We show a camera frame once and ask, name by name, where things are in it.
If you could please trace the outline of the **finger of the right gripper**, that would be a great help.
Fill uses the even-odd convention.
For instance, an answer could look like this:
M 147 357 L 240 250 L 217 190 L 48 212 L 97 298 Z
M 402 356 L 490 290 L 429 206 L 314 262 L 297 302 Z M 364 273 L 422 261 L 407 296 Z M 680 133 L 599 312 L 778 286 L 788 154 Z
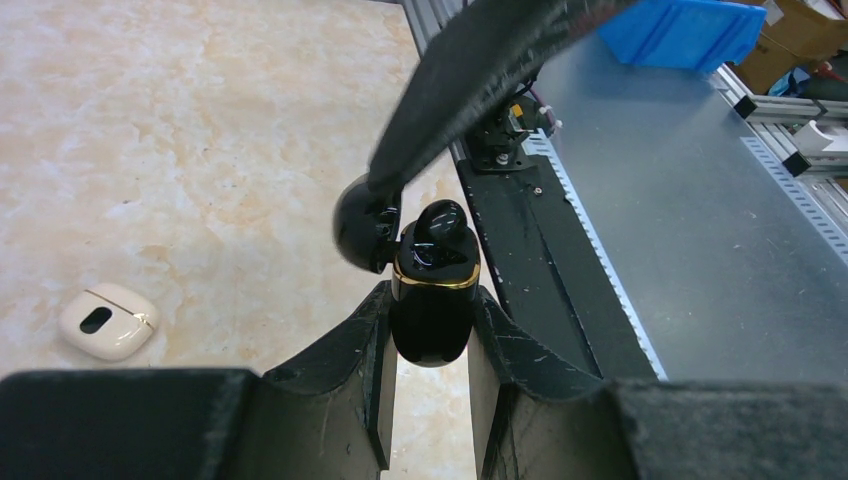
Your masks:
M 628 1 L 474 1 L 428 43 L 374 149 L 370 191 L 402 190 L 551 57 Z

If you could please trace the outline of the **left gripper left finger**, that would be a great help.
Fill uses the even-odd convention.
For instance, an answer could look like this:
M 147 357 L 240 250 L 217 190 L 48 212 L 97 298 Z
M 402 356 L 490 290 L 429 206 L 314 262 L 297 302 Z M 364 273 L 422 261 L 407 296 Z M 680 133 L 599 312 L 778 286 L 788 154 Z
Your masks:
M 264 374 L 41 370 L 1 383 L 5 479 L 376 479 L 389 466 L 397 358 L 380 282 Z

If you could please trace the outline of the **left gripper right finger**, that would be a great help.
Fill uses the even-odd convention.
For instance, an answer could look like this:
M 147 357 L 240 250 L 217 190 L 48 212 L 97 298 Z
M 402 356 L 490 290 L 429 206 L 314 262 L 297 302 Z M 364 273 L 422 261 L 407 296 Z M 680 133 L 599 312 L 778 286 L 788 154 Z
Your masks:
M 816 384 L 602 380 L 485 289 L 468 344 L 481 479 L 843 479 L 847 391 Z

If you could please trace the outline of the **black earbud case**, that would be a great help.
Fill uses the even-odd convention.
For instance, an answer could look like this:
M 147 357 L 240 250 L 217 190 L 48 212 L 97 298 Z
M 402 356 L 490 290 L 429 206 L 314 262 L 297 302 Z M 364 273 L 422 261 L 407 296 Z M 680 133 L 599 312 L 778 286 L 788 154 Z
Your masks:
M 459 241 L 416 242 L 416 221 L 400 225 L 402 195 L 372 192 L 355 179 L 333 213 L 334 243 L 359 269 L 392 269 L 389 327 L 398 353 L 408 362 L 435 368 L 456 360 L 474 321 L 481 258 L 469 225 Z

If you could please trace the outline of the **white earbud case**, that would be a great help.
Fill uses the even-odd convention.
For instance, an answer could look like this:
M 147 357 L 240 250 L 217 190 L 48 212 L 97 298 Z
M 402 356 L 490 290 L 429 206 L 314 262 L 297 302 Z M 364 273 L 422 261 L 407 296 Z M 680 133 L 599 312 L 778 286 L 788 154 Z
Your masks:
M 105 361 L 129 358 L 160 324 L 158 309 L 123 286 L 101 283 L 78 293 L 59 316 L 61 336 Z

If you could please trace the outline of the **black earbud front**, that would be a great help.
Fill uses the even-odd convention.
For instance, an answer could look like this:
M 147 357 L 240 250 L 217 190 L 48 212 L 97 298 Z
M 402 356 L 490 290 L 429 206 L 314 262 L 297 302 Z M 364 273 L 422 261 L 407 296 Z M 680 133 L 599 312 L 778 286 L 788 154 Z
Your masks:
M 454 200 L 442 199 L 428 205 L 413 229 L 416 242 L 441 244 L 459 241 L 465 236 L 467 217 Z

